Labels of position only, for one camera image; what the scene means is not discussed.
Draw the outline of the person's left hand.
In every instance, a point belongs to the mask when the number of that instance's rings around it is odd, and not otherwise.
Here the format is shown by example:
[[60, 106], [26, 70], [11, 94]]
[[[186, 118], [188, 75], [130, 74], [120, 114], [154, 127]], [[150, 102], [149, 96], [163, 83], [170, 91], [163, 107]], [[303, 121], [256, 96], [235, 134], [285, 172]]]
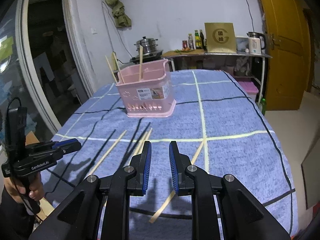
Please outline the person's left hand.
[[[3, 182], [5, 189], [13, 200], [17, 203], [23, 203], [23, 200], [20, 197], [20, 195], [26, 194], [23, 184], [15, 178], [4, 178]], [[35, 201], [39, 201], [44, 197], [44, 189], [40, 173], [37, 173], [33, 181], [30, 183], [29, 191], [29, 197]]]

